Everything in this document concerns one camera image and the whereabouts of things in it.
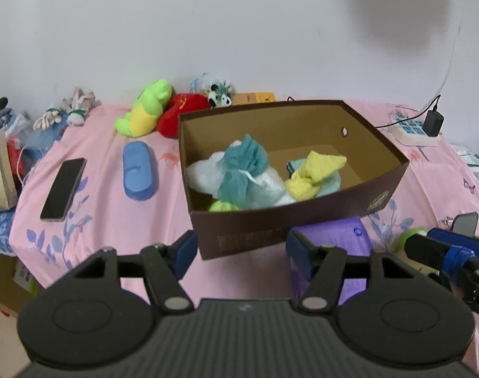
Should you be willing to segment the green pickle plush toy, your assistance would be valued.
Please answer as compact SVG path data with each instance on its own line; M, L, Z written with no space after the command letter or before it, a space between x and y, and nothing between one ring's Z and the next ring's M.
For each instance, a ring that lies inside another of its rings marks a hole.
M412 228L412 229L407 229L404 230L403 233L401 233L395 242L392 245L392 253L397 254L400 251L404 250L405 242L407 242L407 239L409 239L411 236L414 235L421 235L421 236L426 236L427 235L427 230L422 229L422 228Z

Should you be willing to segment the lime green cloth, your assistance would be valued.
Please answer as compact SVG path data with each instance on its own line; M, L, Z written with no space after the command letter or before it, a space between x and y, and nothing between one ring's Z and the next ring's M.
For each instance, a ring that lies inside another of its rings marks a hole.
M230 213L238 212L240 208L230 202L216 200L210 205L208 211L211 213Z

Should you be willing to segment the yellow cloth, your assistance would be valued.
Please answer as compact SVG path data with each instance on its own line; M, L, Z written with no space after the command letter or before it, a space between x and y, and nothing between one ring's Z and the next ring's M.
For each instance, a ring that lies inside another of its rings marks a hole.
M339 172L346 163L345 156L315 151L310 151L305 159L291 160L287 163L287 191L295 201L308 201L336 193L342 183Z

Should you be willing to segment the white fluffy towel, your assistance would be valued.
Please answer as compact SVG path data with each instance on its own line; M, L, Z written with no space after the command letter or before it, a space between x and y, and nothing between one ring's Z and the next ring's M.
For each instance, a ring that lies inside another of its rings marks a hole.
M227 168L224 157L225 152L215 152L207 160L188 166L188 186L240 210L281 207L296 202L272 166L253 176L246 170Z

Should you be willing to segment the teal mesh bath sponge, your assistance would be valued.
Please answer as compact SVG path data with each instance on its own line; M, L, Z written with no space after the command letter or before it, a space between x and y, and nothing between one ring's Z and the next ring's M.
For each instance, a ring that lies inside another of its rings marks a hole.
M230 146L220 160L224 178L218 189L218 199L245 209L248 207L247 193L253 181L268 168L268 154L264 147L245 134L238 146Z

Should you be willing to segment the purple tissue pack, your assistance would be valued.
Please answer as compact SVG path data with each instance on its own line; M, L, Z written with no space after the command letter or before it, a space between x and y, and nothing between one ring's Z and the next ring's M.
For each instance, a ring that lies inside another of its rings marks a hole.
M365 290L365 278L360 278L357 274L352 278L345 277L348 259L365 263L372 251L372 243L361 219L353 217L307 224L296 226L291 230L300 231L318 247L317 258L320 263L303 297L301 299L294 297L297 303L315 292L315 288L312 287L313 281L317 281L318 286L326 288L323 298L327 301L334 300L337 305L345 303L353 295Z

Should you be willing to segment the blue glasses case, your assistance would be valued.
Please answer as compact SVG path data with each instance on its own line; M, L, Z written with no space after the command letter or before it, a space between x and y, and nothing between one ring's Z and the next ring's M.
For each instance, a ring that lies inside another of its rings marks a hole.
M122 151L122 186L125 195L135 201L146 201L158 189L152 150L141 141L127 143Z

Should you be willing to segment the white power strip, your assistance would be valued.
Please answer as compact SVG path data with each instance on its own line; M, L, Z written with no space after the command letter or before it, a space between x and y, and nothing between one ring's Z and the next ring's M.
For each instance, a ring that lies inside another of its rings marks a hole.
M421 119L401 120L396 118L396 124L390 125L388 131L398 142L409 147L436 147L442 137L429 137L422 129Z

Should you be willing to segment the black power adapter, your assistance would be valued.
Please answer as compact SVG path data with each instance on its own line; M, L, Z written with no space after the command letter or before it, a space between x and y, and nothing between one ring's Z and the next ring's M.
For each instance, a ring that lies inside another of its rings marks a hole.
M431 108L426 112L422 130L428 135L428 137L437 137L444 122L444 116L438 111L438 103L440 98L441 95L437 95L431 103Z

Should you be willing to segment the red plush toy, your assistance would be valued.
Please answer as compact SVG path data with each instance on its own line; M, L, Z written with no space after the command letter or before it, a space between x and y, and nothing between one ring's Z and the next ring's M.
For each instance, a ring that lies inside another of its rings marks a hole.
M156 131L163 137L177 138L182 114L205 111L210 108L208 99L200 94L179 93L171 97L163 115L158 119Z

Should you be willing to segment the black smartphone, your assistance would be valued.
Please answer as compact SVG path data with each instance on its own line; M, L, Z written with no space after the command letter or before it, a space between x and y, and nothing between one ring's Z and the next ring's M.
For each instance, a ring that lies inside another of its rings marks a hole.
M40 214L41 221L61 222L65 220L85 165L84 158L65 160L62 163L44 202Z

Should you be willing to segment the green yellow dinosaur plush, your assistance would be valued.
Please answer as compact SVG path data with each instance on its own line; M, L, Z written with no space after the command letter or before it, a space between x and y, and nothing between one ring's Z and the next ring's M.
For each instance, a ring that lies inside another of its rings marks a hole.
M153 132L173 95L172 85L160 79L147 86L131 110L116 120L116 131L125 137L143 137Z

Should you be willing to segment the panda plush toy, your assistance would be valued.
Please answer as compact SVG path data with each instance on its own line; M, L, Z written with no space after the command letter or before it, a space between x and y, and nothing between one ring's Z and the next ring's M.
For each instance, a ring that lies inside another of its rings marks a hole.
M230 107L233 105L234 87L226 80L214 80L208 93L211 108Z

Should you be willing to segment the yellow cardboard box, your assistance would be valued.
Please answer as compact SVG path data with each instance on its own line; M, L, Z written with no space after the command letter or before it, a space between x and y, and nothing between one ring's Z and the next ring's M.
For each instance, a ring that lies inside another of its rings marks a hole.
M275 102L276 97L273 92L249 92L235 93L233 95L233 105L259 104L265 102Z

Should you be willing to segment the blue floral cloth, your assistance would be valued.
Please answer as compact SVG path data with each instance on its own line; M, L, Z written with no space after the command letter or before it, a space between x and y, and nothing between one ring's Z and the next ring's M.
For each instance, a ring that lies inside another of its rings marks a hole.
M0 254L9 257L16 256L9 244L9 236L13 225L14 214L15 208L0 211Z

